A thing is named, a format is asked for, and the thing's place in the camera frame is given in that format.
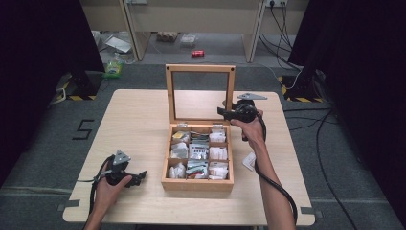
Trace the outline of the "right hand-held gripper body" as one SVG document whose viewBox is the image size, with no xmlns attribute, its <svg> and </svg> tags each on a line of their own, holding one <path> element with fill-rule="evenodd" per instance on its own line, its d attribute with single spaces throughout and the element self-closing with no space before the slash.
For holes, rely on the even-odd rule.
<svg viewBox="0 0 406 230">
<path fill-rule="evenodd" d="M 233 104 L 235 119 L 244 123 L 252 122 L 258 114 L 254 100 L 266 100 L 266 97 L 249 92 L 239 95 L 237 103 Z"/>
</svg>

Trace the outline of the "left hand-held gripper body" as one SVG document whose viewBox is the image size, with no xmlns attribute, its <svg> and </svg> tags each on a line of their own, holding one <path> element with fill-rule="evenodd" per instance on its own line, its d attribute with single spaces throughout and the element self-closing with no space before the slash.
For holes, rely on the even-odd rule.
<svg viewBox="0 0 406 230">
<path fill-rule="evenodd" d="M 125 169 L 129 164 L 131 157 L 118 150 L 108 160 L 106 171 L 104 173 L 107 182 L 110 185 L 117 185 L 123 178 L 127 177 Z"/>
</svg>

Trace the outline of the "white sachet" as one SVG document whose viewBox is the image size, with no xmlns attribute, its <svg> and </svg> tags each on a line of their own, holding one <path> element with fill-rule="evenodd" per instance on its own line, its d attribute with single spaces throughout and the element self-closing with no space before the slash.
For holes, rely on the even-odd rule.
<svg viewBox="0 0 406 230">
<path fill-rule="evenodd" d="M 255 169 L 256 155 L 250 152 L 242 161 L 242 164 L 250 171 Z"/>
</svg>

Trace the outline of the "wooden box with glass lid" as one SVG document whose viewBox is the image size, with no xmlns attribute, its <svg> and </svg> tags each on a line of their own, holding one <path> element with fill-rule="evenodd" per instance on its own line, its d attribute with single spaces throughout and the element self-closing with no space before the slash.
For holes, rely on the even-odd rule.
<svg viewBox="0 0 406 230">
<path fill-rule="evenodd" d="M 169 138 L 165 153 L 162 185 L 167 191 L 231 192 L 234 167 L 231 126 L 217 108 L 232 108 L 236 67 L 212 64 L 168 64 L 166 78 L 169 102 Z M 227 129 L 231 171 L 225 180 L 168 178 L 169 145 L 172 133 L 182 127 Z"/>
</svg>

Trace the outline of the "person's right hand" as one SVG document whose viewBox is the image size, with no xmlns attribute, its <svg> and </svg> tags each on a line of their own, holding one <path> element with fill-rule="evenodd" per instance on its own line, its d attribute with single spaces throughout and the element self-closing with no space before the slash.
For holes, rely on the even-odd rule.
<svg viewBox="0 0 406 230">
<path fill-rule="evenodd" d="M 263 138 L 263 128 L 258 117 L 250 123 L 244 123 L 240 120 L 233 119 L 231 124 L 241 129 L 241 137 L 248 140 L 249 146 L 255 153 L 266 150 L 265 140 Z"/>
</svg>

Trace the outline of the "person's left hand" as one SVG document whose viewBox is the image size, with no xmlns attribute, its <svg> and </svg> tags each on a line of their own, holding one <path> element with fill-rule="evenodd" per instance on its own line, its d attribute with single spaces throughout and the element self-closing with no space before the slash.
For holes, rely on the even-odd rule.
<svg viewBox="0 0 406 230">
<path fill-rule="evenodd" d="M 96 189 L 95 209 L 108 209 L 115 204 L 121 190 L 131 181 L 132 176 L 127 175 L 117 185 L 110 185 L 106 177 L 99 180 Z"/>
</svg>

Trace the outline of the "group of small packets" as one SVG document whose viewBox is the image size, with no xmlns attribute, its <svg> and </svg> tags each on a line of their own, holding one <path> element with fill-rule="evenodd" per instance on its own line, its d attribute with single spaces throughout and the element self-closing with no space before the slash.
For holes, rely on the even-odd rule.
<svg viewBox="0 0 406 230">
<path fill-rule="evenodd" d="M 170 136 L 168 178 L 225 180 L 231 171 L 227 129 L 182 127 Z"/>
</svg>

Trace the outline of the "black stand base hazard tape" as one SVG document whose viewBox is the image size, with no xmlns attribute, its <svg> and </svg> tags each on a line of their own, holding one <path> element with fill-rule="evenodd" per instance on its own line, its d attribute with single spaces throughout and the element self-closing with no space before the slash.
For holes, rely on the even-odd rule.
<svg viewBox="0 0 406 230">
<path fill-rule="evenodd" d="M 85 72 L 80 77 L 70 75 L 63 84 L 66 98 L 73 101 L 95 100 L 102 84 L 101 72 Z"/>
<path fill-rule="evenodd" d="M 282 75 L 278 77 L 283 97 L 290 102 L 321 103 L 320 92 L 313 80 L 301 80 L 298 75 Z"/>
</svg>

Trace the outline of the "clear plastic container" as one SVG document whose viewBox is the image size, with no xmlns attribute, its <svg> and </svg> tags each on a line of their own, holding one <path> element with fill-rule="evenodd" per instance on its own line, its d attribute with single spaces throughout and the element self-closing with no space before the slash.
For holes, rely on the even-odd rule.
<svg viewBox="0 0 406 230">
<path fill-rule="evenodd" d="M 196 36 L 193 34 L 183 34 L 180 39 L 180 45 L 182 47 L 193 47 L 196 44 Z"/>
</svg>

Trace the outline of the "brown egg carton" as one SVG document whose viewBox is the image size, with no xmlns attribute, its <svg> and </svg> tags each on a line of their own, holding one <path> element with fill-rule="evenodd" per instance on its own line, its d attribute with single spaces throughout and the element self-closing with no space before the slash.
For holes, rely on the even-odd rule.
<svg viewBox="0 0 406 230">
<path fill-rule="evenodd" d="M 174 42 L 178 36 L 177 32 L 158 32 L 156 38 L 162 42 Z"/>
</svg>

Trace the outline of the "white plastic sheets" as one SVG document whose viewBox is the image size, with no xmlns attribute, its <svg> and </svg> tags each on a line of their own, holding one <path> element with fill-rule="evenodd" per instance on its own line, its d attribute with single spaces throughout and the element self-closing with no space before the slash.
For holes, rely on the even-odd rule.
<svg viewBox="0 0 406 230">
<path fill-rule="evenodd" d="M 127 54 L 132 50 L 128 32 L 93 31 L 92 36 L 100 52 L 112 49 L 119 54 Z"/>
</svg>

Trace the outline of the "black curtain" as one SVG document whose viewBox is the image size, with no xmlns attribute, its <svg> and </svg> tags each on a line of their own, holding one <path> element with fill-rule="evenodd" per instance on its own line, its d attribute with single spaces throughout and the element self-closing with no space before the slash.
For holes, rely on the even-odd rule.
<svg viewBox="0 0 406 230">
<path fill-rule="evenodd" d="M 361 159 L 406 227 L 406 0 L 308 0 L 289 59 L 325 74 Z"/>
<path fill-rule="evenodd" d="M 0 0 L 0 187 L 60 78 L 102 69 L 80 0 Z"/>
</svg>

